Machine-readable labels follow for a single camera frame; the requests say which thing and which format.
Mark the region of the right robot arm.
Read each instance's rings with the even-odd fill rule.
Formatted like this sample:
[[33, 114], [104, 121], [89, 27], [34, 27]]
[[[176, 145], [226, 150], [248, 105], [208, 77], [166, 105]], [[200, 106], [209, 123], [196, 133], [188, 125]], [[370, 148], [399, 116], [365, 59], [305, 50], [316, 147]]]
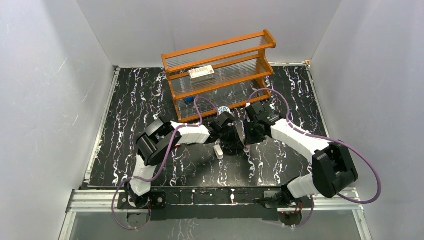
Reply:
[[307, 131], [267, 110], [260, 102], [246, 104], [248, 119], [243, 122], [246, 146], [263, 142], [266, 137], [278, 140], [312, 164], [312, 172], [295, 177], [281, 187], [270, 201], [295, 207], [303, 197], [323, 195], [332, 198], [359, 178], [352, 156], [342, 144], [310, 137]]

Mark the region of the white stapler part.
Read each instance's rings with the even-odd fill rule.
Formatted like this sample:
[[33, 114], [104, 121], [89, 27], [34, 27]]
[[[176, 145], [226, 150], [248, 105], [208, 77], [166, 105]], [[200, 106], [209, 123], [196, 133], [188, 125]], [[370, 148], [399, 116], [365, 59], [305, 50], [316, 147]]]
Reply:
[[217, 158], [219, 160], [222, 160], [224, 158], [224, 152], [223, 152], [223, 149], [221, 148], [221, 146], [219, 144], [217, 144], [213, 147], [213, 149], [214, 149], [214, 152], [215, 152]]

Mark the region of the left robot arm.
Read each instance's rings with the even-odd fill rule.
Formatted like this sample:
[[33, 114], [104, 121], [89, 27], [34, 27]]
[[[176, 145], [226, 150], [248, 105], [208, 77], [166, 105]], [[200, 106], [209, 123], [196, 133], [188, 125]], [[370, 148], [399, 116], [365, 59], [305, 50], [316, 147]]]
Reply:
[[136, 164], [132, 177], [124, 183], [129, 205], [145, 208], [150, 202], [152, 181], [156, 168], [164, 167], [170, 152], [180, 145], [213, 144], [216, 156], [222, 159], [227, 152], [242, 150], [235, 118], [223, 112], [216, 118], [199, 123], [178, 123], [160, 117], [136, 139]]

